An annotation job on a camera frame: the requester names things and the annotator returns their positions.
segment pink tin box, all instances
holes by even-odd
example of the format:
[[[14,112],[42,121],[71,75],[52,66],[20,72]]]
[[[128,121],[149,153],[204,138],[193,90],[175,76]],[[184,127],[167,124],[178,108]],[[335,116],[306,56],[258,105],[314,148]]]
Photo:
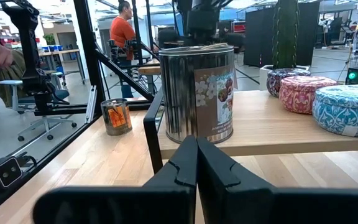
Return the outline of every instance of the pink tin box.
[[[337,85],[337,82],[326,77],[288,77],[281,80],[278,97],[286,110],[311,114],[315,91],[332,85]]]

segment metal tin can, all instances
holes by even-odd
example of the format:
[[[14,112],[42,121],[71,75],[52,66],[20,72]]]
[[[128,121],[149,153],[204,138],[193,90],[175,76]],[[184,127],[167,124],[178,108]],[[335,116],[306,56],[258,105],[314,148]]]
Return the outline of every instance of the metal tin can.
[[[110,136],[118,136],[132,130],[131,116],[126,99],[112,99],[101,103],[104,125]]]
[[[179,47],[160,51],[167,136],[186,136],[213,143],[233,132],[235,82],[232,46]]]

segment orange shirt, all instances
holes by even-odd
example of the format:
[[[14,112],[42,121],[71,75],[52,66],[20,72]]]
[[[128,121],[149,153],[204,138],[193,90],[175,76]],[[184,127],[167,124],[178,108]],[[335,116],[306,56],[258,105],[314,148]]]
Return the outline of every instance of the orange shirt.
[[[112,21],[110,27],[110,39],[114,40],[118,47],[124,48],[125,40],[132,40],[134,37],[135,31],[125,19],[116,17]],[[127,52],[127,59],[132,60],[133,58],[133,53]]]

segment floral label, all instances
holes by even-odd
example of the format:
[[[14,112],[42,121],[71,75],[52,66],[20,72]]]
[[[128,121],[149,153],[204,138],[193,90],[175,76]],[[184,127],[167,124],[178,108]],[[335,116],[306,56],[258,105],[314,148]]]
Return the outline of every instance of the floral label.
[[[234,79],[230,65],[195,70],[198,136],[214,136],[232,129]]]

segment green light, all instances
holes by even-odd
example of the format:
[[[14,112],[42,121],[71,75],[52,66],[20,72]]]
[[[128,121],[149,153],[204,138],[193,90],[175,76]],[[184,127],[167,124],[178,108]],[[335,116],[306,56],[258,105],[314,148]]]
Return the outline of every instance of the green light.
[[[350,79],[355,79],[356,78],[356,74],[354,72],[349,74],[349,78]]]

